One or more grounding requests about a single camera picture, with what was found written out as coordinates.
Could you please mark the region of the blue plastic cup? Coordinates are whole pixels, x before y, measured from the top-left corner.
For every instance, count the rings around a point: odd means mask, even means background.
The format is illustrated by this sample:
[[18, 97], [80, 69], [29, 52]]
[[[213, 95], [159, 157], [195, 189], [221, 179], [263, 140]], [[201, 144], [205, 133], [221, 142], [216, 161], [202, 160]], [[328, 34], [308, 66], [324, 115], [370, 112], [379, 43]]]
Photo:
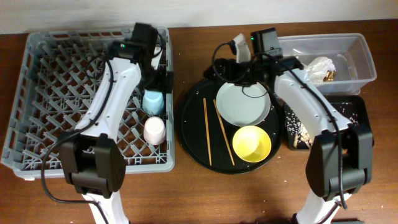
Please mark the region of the blue plastic cup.
[[160, 115], [164, 110], [163, 94], [159, 91], [145, 90], [142, 107], [147, 114]]

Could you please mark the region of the grey round plate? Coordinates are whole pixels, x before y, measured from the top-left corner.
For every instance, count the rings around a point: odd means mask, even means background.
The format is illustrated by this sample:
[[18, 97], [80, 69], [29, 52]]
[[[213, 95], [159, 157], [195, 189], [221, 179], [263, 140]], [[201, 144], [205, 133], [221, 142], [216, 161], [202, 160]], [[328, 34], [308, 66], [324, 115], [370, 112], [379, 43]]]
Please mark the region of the grey round plate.
[[260, 83], [249, 87], [225, 83], [217, 92], [216, 107], [229, 124], [252, 126], [265, 120], [271, 110], [271, 99]]

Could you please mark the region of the pink plastic cup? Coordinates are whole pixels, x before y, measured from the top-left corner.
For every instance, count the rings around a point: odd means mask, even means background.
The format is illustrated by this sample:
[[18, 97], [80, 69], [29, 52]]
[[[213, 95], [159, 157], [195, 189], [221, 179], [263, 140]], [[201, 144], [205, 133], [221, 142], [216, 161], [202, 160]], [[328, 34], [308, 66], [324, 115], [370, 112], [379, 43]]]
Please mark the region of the pink plastic cup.
[[165, 141], [166, 127], [164, 122], [156, 116], [146, 120], [144, 125], [144, 139], [152, 145], [159, 145]]

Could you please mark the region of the wooden chopstick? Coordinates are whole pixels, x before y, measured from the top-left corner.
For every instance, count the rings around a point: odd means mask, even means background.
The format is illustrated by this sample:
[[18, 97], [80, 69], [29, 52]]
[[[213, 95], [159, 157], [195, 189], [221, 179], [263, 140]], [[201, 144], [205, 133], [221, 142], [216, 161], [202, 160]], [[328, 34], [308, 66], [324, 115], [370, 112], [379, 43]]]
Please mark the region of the wooden chopstick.
[[219, 123], [220, 123], [221, 132], [222, 132], [223, 137], [224, 137], [224, 141], [225, 141], [225, 144], [226, 144], [226, 147], [227, 147], [227, 150], [228, 150], [228, 154], [229, 154], [229, 157], [231, 159], [231, 163], [232, 163], [233, 166], [235, 166], [235, 162], [234, 162], [234, 159], [233, 159], [231, 148], [229, 146], [228, 138], [227, 138], [227, 135], [226, 135], [226, 132], [225, 132], [225, 129], [224, 129], [223, 121], [222, 121], [220, 112], [218, 111], [218, 107], [216, 105], [216, 100], [215, 99], [213, 99], [213, 104], [214, 104], [214, 107], [215, 107], [215, 110], [216, 110], [216, 114], [217, 114], [217, 117], [218, 117], [218, 120], [219, 120]]
[[207, 143], [207, 148], [208, 148], [208, 159], [209, 159], [210, 166], [212, 166], [210, 132], [209, 132], [209, 125], [208, 125], [208, 113], [207, 113], [206, 98], [203, 98], [203, 110], [204, 110], [204, 117], [205, 117], [205, 131], [206, 131], [206, 143]]

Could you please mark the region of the white paper napkin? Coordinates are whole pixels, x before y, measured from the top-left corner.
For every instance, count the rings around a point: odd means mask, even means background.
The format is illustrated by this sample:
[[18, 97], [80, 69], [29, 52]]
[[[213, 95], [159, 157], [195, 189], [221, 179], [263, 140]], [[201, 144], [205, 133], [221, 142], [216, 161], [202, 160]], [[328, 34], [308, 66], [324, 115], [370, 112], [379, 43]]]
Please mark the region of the white paper napkin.
[[328, 57], [317, 57], [309, 65], [305, 67], [309, 79], [313, 83], [323, 83], [323, 78], [325, 77], [328, 70], [336, 70], [336, 67], [332, 59]]

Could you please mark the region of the yellow bowl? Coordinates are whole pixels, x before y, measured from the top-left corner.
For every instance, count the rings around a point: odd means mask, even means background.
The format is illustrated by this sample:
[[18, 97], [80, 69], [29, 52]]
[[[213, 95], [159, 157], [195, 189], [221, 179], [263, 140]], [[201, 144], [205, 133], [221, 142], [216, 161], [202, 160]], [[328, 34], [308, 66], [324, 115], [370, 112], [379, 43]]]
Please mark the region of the yellow bowl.
[[233, 136], [233, 151], [243, 161], [257, 163], [267, 158], [272, 149], [269, 135], [258, 126], [239, 128]]

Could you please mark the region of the food scraps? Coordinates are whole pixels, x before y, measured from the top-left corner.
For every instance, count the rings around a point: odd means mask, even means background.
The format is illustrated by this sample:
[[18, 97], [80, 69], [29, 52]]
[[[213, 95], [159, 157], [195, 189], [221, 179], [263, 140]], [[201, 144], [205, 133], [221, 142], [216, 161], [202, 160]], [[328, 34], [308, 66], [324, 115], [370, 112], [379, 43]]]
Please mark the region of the food scraps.
[[[331, 103], [331, 105], [355, 126], [359, 124], [358, 110], [354, 103]], [[284, 112], [289, 148], [291, 150], [308, 150], [313, 142], [305, 126], [288, 105], [284, 105]]]

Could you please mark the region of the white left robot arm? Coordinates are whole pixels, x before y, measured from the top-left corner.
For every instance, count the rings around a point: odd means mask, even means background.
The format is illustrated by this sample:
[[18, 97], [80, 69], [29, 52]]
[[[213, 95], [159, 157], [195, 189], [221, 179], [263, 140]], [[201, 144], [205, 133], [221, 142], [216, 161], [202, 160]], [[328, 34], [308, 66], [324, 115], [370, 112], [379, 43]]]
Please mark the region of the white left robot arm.
[[88, 111], [55, 145], [66, 182], [83, 196], [80, 203], [89, 205], [96, 223], [129, 223], [120, 194], [127, 162], [116, 141], [133, 91], [165, 96], [173, 84], [166, 28], [136, 23], [129, 38], [109, 46]]

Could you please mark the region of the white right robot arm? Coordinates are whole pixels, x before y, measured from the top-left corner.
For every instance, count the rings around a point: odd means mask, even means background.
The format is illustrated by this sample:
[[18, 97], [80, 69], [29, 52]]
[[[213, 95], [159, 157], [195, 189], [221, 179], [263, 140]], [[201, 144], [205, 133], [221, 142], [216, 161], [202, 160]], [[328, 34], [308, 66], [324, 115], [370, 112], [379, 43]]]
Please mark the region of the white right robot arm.
[[292, 221], [333, 223], [337, 211], [372, 179], [371, 128], [354, 125], [335, 110], [301, 62], [283, 55], [275, 28], [252, 32], [251, 42], [252, 50], [243, 34], [227, 41], [235, 58], [212, 57], [203, 75], [238, 86], [259, 82], [287, 103], [313, 141], [305, 168], [310, 193]]

